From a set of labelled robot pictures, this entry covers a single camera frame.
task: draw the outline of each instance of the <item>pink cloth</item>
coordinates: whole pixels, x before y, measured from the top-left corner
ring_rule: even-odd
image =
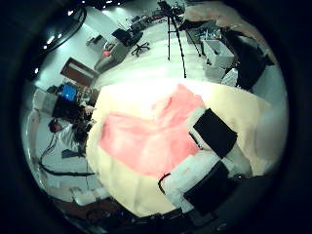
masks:
[[[104,54],[106,57],[109,57],[109,56],[110,56],[110,51],[104,51],[103,54]]]
[[[151,107],[154,120],[108,114],[99,145],[137,173],[160,178],[198,151],[184,126],[198,106],[204,106],[202,99],[178,85],[173,94]]]

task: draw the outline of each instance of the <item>white box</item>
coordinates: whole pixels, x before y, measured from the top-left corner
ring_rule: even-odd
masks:
[[[234,55],[222,42],[219,40],[204,40],[203,45],[205,55],[212,66],[231,67]]]
[[[221,83],[223,76],[225,75],[225,69],[219,66],[212,66],[209,64],[203,64],[205,74],[207,77],[215,78],[217,83]]]

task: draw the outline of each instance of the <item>white floor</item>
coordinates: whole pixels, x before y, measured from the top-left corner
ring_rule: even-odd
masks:
[[[181,52],[175,33],[171,33],[171,56],[168,60],[168,25],[166,22],[155,24],[143,31],[138,42],[149,43],[150,50],[144,50],[139,58],[128,53],[125,60],[102,73],[94,84],[102,86],[157,78],[183,78]],[[193,44],[188,44],[185,31],[180,32],[180,41],[184,53],[187,79],[219,83],[219,79],[209,76],[204,69],[205,57],[199,58]]]

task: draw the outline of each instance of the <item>computer monitor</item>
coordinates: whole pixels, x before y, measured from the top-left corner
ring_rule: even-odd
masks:
[[[67,100],[73,101],[76,97],[77,90],[69,85],[64,85],[61,96]]]

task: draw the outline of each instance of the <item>white table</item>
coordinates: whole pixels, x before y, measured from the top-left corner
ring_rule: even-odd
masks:
[[[89,133],[87,160],[101,183],[120,204],[138,216],[166,213],[175,207],[159,190],[154,177],[139,175],[109,156],[99,146],[104,116],[119,111],[151,118],[150,106],[169,95],[181,83],[194,94],[201,95],[230,128],[238,133],[238,144],[250,159],[253,173],[260,175],[264,162],[254,151],[254,132],[261,113],[269,104],[248,92],[219,84],[186,79],[159,79],[105,86],[97,99],[93,119],[97,123]]]

